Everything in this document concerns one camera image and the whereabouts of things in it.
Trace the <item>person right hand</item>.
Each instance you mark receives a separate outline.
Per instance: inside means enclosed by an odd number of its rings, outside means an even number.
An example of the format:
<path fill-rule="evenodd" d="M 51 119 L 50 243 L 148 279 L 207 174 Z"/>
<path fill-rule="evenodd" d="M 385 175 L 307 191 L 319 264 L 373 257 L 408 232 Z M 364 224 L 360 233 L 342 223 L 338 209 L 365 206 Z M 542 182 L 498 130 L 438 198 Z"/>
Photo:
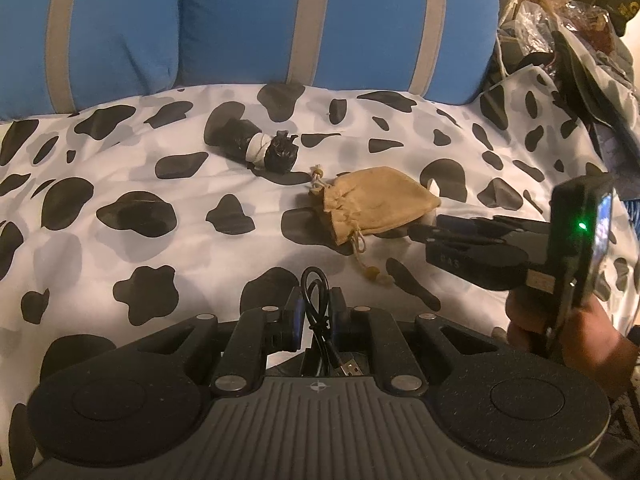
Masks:
<path fill-rule="evenodd" d="M 544 332 L 542 303 L 528 289 L 515 289 L 506 297 L 510 323 L 509 344 L 533 349 L 534 337 Z M 559 336 L 564 363 L 589 377 L 612 399 L 631 386 L 639 347 L 612 325 L 597 296 L 590 296 L 567 317 Z"/>

